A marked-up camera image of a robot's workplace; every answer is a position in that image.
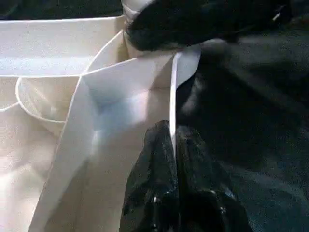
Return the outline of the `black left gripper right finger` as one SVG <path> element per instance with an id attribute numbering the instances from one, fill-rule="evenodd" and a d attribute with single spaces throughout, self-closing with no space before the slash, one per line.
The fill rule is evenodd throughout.
<path id="1" fill-rule="evenodd" d="M 245 208 L 230 177 L 209 153 L 197 130 L 176 129 L 183 232 L 250 232 Z"/>

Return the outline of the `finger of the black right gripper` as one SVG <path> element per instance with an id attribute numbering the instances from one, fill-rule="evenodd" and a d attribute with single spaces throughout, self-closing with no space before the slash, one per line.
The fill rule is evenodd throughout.
<path id="1" fill-rule="evenodd" d="M 211 39 L 234 41 L 289 20 L 288 0 L 154 0 L 126 33 L 137 50 L 168 50 Z"/>

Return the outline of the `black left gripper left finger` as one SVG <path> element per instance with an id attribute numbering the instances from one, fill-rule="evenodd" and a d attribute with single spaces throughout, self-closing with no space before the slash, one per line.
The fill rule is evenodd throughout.
<path id="1" fill-rule="evenodd" d="M 167 120 L 158 121 L 145 133 L 126 183 L 122 230 L 179 231 L 177 167 Z"/>

